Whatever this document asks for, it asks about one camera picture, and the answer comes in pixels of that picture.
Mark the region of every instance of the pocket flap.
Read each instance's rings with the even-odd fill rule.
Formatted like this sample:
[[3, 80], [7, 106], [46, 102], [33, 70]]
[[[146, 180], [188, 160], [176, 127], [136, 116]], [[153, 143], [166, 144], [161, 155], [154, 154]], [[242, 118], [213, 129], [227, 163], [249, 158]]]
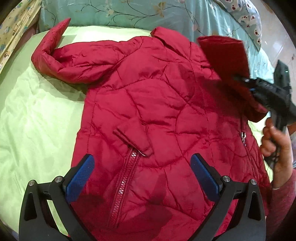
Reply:
[[113, 133], [128, 145], [137, 149], [143, 156], [152, 155], [153, 150], [146, 134], [146, 126], [142, 125], [138, 117], [120, 124]]

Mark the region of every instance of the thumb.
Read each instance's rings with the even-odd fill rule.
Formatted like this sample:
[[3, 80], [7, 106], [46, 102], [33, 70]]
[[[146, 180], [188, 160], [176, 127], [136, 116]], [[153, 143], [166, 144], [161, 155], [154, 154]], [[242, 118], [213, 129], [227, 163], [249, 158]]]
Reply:
[[281, 132], [280, 130], [276, 129], [274, 126], [270, 127], [270, 135], [272, 139], [282, 148], [282, 149], [290, 149], [291, 140], [290, 137]]

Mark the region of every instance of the light green bed sheet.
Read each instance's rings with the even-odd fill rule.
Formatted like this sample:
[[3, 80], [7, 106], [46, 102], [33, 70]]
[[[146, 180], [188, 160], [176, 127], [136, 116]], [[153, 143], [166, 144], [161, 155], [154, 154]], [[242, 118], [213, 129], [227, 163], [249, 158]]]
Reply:
[[[0, 75], [0, 219], [18, 232], [27, 183], [51, 182], [70, 168], [85, 94], [80, 86], [42, 76], [31, 55], [46, 32], [33, 36]], [[127, 41], [150, 31], [102, 26], [69, 27], [58, 47], [73, 42]], [[66, 234], [54, 212], [59, 229]]]

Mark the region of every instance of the human hand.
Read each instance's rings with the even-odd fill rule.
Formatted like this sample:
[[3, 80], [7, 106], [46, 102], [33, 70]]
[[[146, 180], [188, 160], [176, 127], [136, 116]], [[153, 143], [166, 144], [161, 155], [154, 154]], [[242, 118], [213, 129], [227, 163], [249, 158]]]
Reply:
[[274, 127], [271, 118], [266, 120], [265, 125], [260, 150], [264, 157], [268, 157], [276, 151], [276, 146], [270, 138], [280, 147], [279, 158], [274, 166], [274, 179], [272, 181], [273, 188], [279, 188], [290, 179], [293, 173], [291, 140], [288, 132], [282, 133]]

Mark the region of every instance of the yellow curtain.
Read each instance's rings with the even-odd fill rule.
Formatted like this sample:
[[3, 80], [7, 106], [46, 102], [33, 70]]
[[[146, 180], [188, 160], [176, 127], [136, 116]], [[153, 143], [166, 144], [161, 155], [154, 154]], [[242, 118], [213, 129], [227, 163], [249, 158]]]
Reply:
[[0, 73], [41, 8], [41, 0], [22, 0], [0, 25]]

